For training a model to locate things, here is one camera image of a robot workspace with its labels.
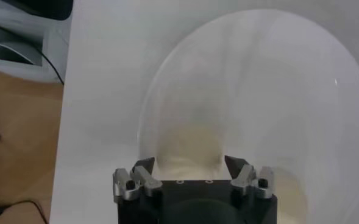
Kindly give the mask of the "silver black-tipped right gripper left finger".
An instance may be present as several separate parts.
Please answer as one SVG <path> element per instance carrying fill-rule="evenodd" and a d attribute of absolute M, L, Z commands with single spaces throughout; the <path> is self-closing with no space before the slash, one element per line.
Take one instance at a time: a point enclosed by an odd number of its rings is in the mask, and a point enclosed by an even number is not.
<path fill-rule="evenodd" d="M 113 173 L 113 201 L 135 201 L 142 194 L 153 197 L 162 190 L 163 183 L 152 176 L 155 158 L 138 160 L 130 172 L 118 168 Z"/>

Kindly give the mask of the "silver black-tipped right gripper right finger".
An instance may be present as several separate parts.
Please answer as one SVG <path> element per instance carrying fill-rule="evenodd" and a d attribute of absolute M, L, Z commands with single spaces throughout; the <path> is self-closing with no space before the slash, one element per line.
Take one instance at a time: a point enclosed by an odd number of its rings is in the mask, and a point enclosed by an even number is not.
<path fill-rule="evenodd" d="M 259 173 L 245 159 L 224 156 L 225 164 L 232 177 L 230 185 L 241 195 L 254 192 L 259 199 L 270 199 L 274 194 L 274 172 L 268 166 L 263 166 Z"/>

